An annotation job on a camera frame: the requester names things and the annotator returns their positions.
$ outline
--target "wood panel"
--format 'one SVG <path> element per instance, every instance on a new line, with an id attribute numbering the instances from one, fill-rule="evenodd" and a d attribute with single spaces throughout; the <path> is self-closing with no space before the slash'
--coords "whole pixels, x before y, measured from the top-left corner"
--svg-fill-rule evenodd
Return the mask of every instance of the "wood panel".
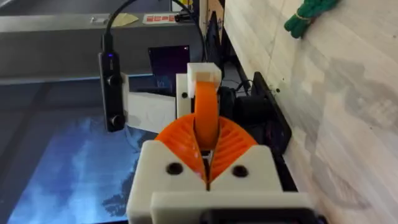
<path id="1" fill-rule="evenodd" d="M 280 90 L 298 188 L 331 223 L 398 223 L 398 2 L 341 1 L 296 40 L 301 3 L 227 0 L 224 26 L 248 77 Z"/>

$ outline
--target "sticker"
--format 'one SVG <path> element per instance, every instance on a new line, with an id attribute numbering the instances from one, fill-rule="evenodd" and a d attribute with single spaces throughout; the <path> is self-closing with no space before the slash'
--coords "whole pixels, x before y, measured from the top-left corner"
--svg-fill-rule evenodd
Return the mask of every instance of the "sticker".
<path id="1" fill-rule="evenodd" d="M 174 24 L 177 13 L 145 14 L 143 24 Z"/>

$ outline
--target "green rope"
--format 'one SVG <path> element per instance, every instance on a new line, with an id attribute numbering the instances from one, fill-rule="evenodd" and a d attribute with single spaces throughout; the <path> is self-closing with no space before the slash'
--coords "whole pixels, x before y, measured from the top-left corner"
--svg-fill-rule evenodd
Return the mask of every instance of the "green rope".
<path id="1" fill-rule="evenodd" d="M 338 0 L 304 0 L 297 13 L 285 23 L 285 29 L 291 32 L 294 38 L 303 37 L 315 18 L 333 9 L 337 2 Z"/>

